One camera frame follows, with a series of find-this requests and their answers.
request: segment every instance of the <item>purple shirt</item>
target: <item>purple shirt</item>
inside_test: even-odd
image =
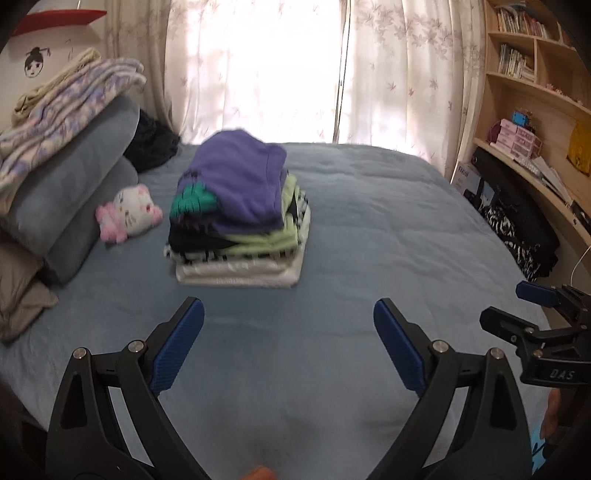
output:
[[[218,210],[185,216],[179,224],[218,233],[255,234],[283,227],[281,189],[287,153],[244,130],[222,130],[197,149],[177,193],[196,181],[217,197]]]

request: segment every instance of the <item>gray pillow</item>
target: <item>gray pillow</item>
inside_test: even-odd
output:
[[[115,98],[69,144],[29,174],[8,214],[0,217],[0,227],[34,254],[45,256],[121,158],[138,120],[136,103],[125,96]]]
[[[120,189],[137,183],[138,173],[133,165],[121,158],[44,256],[46,280],[65,284],[78,273],[100,235],[95,219],[96,208],[113,201]]]

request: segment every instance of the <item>product box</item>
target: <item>product box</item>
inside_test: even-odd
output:
[[[478,193],[478,187],[480,185],[480,174],[476,167],[469,163],[458,162],[456,169],[452,176],[452,186],[460,192],[460,194],[467,199],[474,199]],[[493,188],[487,183],[483,182],[482,193],[480,195],[480,202],[484,206],[488,206],[495,198],[495,192]]]

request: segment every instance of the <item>blue bedsheet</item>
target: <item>blue bedsheet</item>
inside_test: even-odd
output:
[[[183,147],[142,181],[165,212],[195,147]],[[48,426],[74,348],[117,351],[168,320],[188,295],[205,326],[161,403],[214,479],[238,479],[258,464],[281,480],[360,480],[396,437],[416,402],[375,332],[372,308],[388,296],[406,318],[457,351],[513,349],[481,331],[494,305],[545,325],[517,300],[523,279],[478,213],[423,160],[354,145],[288,144],[286,166],[314,216],[299,285],[290,290],[177,284],[163,257],[168,222],[127,243],[97,244],[82,270],[9,348],[0,374]],[[521,387],[530,418],[544,390]],[[132,453],[146,460],[120,397]],[[433,458],[459,419],[454,404]]]

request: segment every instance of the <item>hand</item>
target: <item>hand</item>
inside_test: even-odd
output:
[[[560,409],[560,389],[553,388],[548,395],[548,408],[542,421],[540,438],[548,439],[558,428],[558,410]]]
[[[242,480],[277,480],[277,477],[267,467],[258,466]]]

